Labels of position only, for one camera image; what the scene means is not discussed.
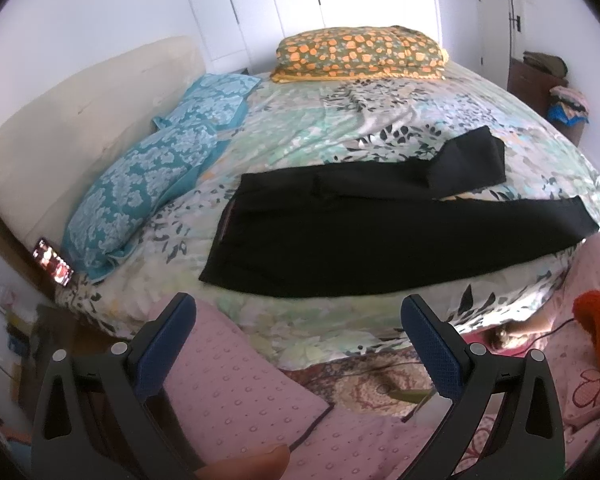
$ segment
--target blue patterned pillow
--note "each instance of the blue patterned pillow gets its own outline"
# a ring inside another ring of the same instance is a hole
[[[114,162],[64,231],[62,247],[75,270],[94,283],[113,272],[136,248],[134,232],[177,191],[193,188],[211,154],[218,158],[217,143],[213,126],[195,119],[159,130]]]
[[[216,130],[237,128],[247,115],[247,96],[260,81],[251,75],[205,74],[190,86],[173,112],[154,118],[154,123],[162,129],[197,117]]]

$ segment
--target black trousers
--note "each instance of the black trousers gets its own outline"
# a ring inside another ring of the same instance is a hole
[[[578,197],[432,200],[503,181],[504,146],[476,132],[430,161],[243,175],[200,280],[280,298],[384,294],[528,262],[598,230]]]

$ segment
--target smartphone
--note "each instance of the smartphone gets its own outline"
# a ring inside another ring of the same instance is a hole
[[[74,275],[74,270],[44,238],[40,238],[32,254],[34,259],[40,264],[40,267],[45,269],[46,273],[56,283],[67,286],[69,280]]]

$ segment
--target headboard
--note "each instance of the headboard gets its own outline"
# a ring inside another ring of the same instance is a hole
[[[191,38],[167,38],[72,75],[0,127],[0,255],[11,267],[51,297],[29,250],[40,237],[60,248],[91,184],[203,73]]]

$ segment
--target pink pillow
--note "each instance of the pink pillow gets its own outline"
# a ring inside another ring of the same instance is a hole
[[[151,319],[170,299],[154,305]],[[196,306],[195,327],[164,383],[193,449],[211,463],[294,443],[327,403],[262,358],[218,309]]]

